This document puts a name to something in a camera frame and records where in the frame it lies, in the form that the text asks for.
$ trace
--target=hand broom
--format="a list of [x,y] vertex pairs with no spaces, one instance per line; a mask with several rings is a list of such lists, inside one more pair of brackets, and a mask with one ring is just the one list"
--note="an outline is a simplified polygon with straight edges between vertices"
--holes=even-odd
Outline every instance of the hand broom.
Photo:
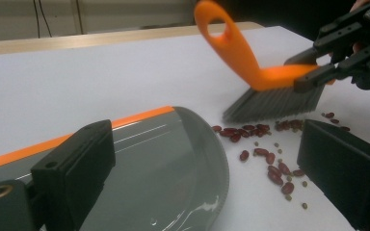
[[[223,34],[213,37],[208,25],[225,23]],[[252,122],[314,111],[324,85],[305,93],[294,92],[294,80],[318,68],[316,64],[288,64],[260,68],[249,44],[222,7],[213,1],[199,1],[195,20],[201,34],[251,88],[224,112],[224,121]]]

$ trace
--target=black cable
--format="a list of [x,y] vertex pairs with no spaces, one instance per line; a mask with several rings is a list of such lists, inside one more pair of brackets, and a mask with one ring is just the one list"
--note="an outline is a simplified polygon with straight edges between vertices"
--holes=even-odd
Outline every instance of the black cable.
[[36,0],[33,0],[33,5],[35,7],[36,22],[38,24],[38,38],[40,39],[40,25],[39,25],[38,8],[36,7]]
[[40,0],[39,0],[39,5],[40,5],[41,15],[43,15],[44,22],[46,23],[47,31],[49,32],[49,36],[52,38],[52,33],[50,32],[49,24],[47,23],[46,16],[44,15],[43,7],[41,6]]

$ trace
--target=white table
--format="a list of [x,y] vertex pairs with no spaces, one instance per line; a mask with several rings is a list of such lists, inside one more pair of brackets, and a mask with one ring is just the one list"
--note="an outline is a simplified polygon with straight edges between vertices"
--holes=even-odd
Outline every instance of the white table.
[[[283,64],[312,44],[280,27],[243,33],[262,66]],[[222,112],[247,88],[199,35],[0,55],[0,155],[100,119],[165,105],[227,126]],[[322,112],[335,112],[343,125],[370,141],[370,91],[349,80],[337,82],[326,87],[316,112],[293,117],[322,120]],[[273,132],[258,141],[269,149],[277,141],[283,149],[277,158],[297,166],[300,134]],[[230,190],[212,230],[353,230],[313,183],[303,188],[297,181],[288,202],[267,178],[264,160],[241,163],[238,155],[252,150],[252,143],[223,140]]]

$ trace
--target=gray dustpan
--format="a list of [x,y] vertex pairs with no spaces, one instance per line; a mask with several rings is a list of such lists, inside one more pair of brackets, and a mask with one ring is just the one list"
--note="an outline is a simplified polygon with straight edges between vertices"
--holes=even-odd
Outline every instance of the gray dustpan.
[[[114,127],[116,166],[81,230],[209,230],[229,185],[225,152],[188,109]],[[50,150],[0,166],[0,181],[31,180]]]

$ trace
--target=orange brush handle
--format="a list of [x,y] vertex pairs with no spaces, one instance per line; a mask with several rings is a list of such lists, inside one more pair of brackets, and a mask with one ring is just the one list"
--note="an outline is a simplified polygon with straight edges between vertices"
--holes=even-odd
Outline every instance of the orange brush handle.
[[[213,1],[200,1],[194,11],[198,28],[219,56],[254,90],[272,90],[293,87],[294,80],[304,76],[318,65],[292,64],[260,68],[256,57],[242,33],[222,7]],[[219,36],[211,36],[208,25],[215,19],[226,27]]]

